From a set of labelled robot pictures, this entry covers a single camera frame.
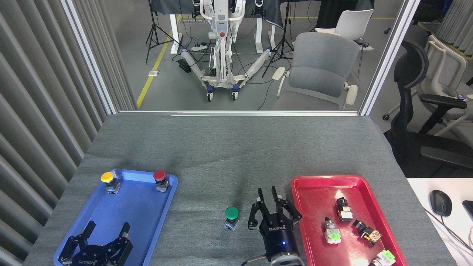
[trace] metal frame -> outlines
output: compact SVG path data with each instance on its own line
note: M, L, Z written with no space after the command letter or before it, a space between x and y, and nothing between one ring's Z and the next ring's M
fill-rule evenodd
M92 80L95 84L104 110L107 115L115 115L117 114L117 109L112 101L109 89L105 84L103 75L100 72L94 54L92 53L92 48L90 47L90 44L87 40L87 35L84 32L82 23L80 22L76 7L74 6L72 0L61 0L61 4L64 12L66 13L67 19L69 20L70 27L72 28L72 31L77 39L77 43L79 44L82 56L84 57L84 60L87 64L87 68L90 71L90 76L92 77Z
M120 111L168 116L359 116L357 111Z
M394 58L396 57L397 51L399 50L399 47L401 47L401 42L406 35L407 29L411 24L419 3L420 0L405 0L401 6L401 11L396 18L393 30L391 31L391 35L389 36L385 50L383 51L383 55L381 56L381 60L375 71L375 75L371 80L368 92L361 104L359 115L369 115L371 113L376 98L381 91L386 76L388 75Z

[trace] tripod stand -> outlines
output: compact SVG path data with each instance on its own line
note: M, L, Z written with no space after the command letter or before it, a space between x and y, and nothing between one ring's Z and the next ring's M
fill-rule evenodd
M284 45L287 44L289 46L289 48L294 51L294 48L292 48L292 45L287 41L286 39L286 28L288 26L288 16L289 16L289 3L290 1L288 1L288 4L286 6L286 20L284 21L284 31L282 32L282 39L278 42L278 44L276 45L276 47L273 49L273 52L274 54L272 55L271 57L271 60L269 61L269 64L266 66L266 69L264 70L264 73L263 75L261 76L262 78L264 77L264 75L266 74L266 72L268 71L268 68L269 66L276 62L277 60L279 59L292 59L290 57L286 57L284 56Z
M146 42L145 44L148 43L148 40L149 40L149 45L148 45L148 54L146 54L146 63L148 63L148 57L149 57L149 51L151 49L153 49L154 47L160 45L160 44L165 44L165 43L170 43L170 42L176 42L178 43L180 46L181 43L179 41L176 41L172 36L170 36L167 32L165 32L160 26L158 26L155 22L154 22L154 15L153 15L153 7L151 6L151 0L148 0L148 4L149 4L149 11L151 12L151 20L153 21L153 25L151 26L151 30L149 31L149 34L148 34L148 38L146 39ZM165 42L162 42L160 43L158 41L158 32L157 30L160 30L162 31L164 34L166 34L166 36L170 39L169 41L165 41Z

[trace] black computer mouse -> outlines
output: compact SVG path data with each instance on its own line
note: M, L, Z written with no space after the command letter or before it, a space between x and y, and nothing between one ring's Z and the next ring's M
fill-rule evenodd
M452 201L450 197L440 190L430 192L430 205L432 210L441 216L450 216L452 213Z

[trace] chair backrest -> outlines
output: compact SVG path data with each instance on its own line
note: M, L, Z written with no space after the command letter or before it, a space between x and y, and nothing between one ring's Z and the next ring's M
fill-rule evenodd
M352 41L360 39L365 34L372 14L372 9L346 10L342 12L338 19L335 33Z
M296 37L289 85L339 97L359 46L346 38L320 32Z
M401 107L391 122L391 130L387 136L401 167L409 160L407 124L413 115L411 89L425 78L429 68L427 53L420 45L403 41L402 46L406 49L406 53L399 58L394 67L394 81L401 95Z
M422 91L437 95L446 93L456 97L455 91L467 66L466 59L434 35L429 36L425 50L429 57L427 78L431 84L422 86Z

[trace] black robotic gripper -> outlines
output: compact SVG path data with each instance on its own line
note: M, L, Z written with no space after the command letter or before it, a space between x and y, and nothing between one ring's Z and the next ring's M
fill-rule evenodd
M87 243L87 239L92 234L94 228L94 221L89 221L81 234L67 239L58 258L61 264L69 266L123 266L125 264L133 248L128 239L130 225L126 222L122 227L120 235L105 246L89 245ZM73 256L77 246L79 246L80 251Z

